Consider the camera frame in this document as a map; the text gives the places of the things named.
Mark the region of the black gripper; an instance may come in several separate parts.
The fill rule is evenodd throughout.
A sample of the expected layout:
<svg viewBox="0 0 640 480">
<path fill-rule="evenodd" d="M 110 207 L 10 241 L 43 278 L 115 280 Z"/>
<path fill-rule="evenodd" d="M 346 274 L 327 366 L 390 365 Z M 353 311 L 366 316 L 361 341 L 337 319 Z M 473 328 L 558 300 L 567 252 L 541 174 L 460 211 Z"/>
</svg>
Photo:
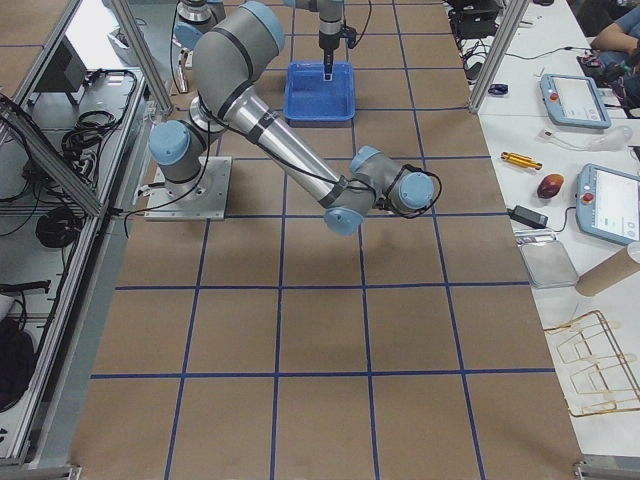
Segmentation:
<svg viewBox="0 0 640 480">
<path fill-rule="evenodd" d="M 319 33 L 319 46 L 323 51 L 323 72 L 325 75 L 333 74 L 334 52 L 339 48 L 340 34 Z"/>
</svg>

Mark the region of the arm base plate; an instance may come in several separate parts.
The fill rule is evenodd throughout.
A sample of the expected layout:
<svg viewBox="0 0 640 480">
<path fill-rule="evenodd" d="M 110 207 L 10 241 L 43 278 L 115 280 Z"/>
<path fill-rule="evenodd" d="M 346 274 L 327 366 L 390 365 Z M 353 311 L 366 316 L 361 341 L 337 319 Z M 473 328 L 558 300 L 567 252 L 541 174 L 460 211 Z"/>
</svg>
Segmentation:
<svg viewBox="0 0 640 480">
<path fill-rule="evenodd" d="M 167 182 L 160 167 L 154 181 L 162 183 L 148 195 L 144 216 L 152 221 L 223 221 L 225 219 L 233 159 L 230 156 L 200 156 L 205 166 L 193 180 L 184 184 Z"/>
</svg>

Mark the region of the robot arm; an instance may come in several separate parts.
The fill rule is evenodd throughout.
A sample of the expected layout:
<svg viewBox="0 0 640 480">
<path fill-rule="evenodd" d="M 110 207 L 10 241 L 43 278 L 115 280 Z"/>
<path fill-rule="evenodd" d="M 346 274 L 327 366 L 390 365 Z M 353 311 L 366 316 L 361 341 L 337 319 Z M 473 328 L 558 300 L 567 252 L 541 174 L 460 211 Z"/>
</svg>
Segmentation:
<svg viewBox="0 0 640 480">
<path fill-rule="evenodd" d="M 148 146 L 174 202 L 201 198 L 209 183 L 202 154 L 225 131 L 258 146 L 325 210 L 334 232 L 351 235 L 377 208 L 403 218 L 431 209 L 440 178 L 401 165 L 370 146 L 353 158 L 350 177 L 337 175 L 257 94 L 254 87 L 284 47 L 282 24 L 258 1 L 247 1 L 194 45 L 192 73 L 198 89 L 185 120 L 156 126 Z"/>
<path fill-rule="evenodd" d="M 344 2 L 334 0 L 286 0 L 286 6 L 317 13 L 319 17 L 318 43 L 323 51 L 323 77 L 333 78 L 334 53 L 343 38 Z"/>
</svg>

